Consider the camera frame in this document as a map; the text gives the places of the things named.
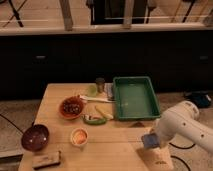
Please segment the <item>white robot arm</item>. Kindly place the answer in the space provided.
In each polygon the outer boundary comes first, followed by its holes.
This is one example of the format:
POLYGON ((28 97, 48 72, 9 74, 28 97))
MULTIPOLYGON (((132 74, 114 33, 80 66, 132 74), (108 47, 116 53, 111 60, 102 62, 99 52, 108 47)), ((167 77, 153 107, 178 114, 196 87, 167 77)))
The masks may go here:
POLYGON ((190 101, 182 101, 161 114, 154 132, 162 144, 180 134, 213 154, 213 129, 199 123, 198 117, 198 107, 190 101))

